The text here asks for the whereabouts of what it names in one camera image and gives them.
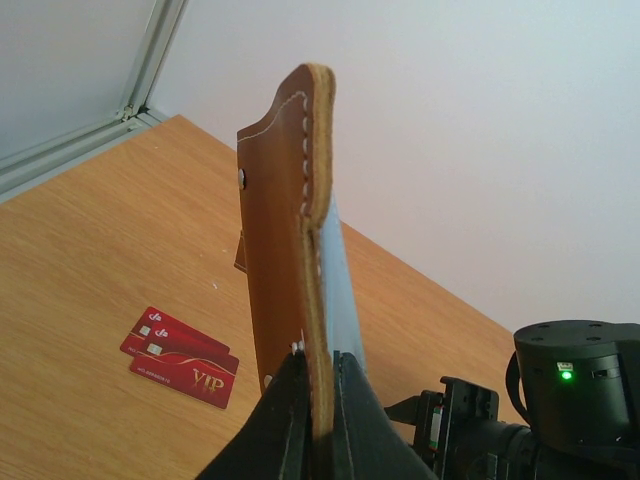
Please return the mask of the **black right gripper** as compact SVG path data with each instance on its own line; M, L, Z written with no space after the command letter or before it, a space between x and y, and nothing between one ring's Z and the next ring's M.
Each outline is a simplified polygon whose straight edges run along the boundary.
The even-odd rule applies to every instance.
M493 421L498 393L460 378L443 376L442 392L424 390L384 408L394 422L415 428L411 448L440 479L450 479L458 438L472 421Z

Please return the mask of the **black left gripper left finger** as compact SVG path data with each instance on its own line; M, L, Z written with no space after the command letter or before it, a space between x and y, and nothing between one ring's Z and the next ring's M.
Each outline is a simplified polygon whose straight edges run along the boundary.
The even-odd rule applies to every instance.
M306 358L289 354L244 426L199 479L306 479L310 392Z

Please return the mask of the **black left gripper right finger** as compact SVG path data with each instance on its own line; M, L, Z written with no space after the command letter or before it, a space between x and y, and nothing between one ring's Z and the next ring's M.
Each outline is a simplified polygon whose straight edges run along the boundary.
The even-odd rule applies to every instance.
M336 351L333 367L332 477L434 479L433 471L391 425L356 357Z

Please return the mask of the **red credit card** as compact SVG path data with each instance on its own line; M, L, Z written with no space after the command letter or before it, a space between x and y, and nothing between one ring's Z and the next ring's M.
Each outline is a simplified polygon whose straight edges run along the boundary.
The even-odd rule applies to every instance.
M131 328L120 345L120 350L135 356L147 339L167 339L171 330L177 330L187 338L211 345L216 352L229 353L230 347L192 328L177 318L149 306Z
M167 339L147 339L130 371L220 409L226 409L239 359L171 330Z

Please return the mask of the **brown leather card holder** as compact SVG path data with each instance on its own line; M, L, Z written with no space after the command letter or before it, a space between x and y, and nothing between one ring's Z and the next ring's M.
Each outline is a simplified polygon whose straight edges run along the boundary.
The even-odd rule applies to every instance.
M269 111L237 133L241 240L260 377L302 353L312 437L330 435L333 355L365 359L342 223L333 192L336 81L304 63L278 87Z

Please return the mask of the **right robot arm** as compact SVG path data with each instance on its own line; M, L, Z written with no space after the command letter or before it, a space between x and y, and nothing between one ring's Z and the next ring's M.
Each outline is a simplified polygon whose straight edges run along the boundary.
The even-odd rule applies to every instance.
M387 408L414 426L412 448L436 477L638 478L638 324L543 322L514 345L505 387L520 424L498 420L495 391L454 377Z

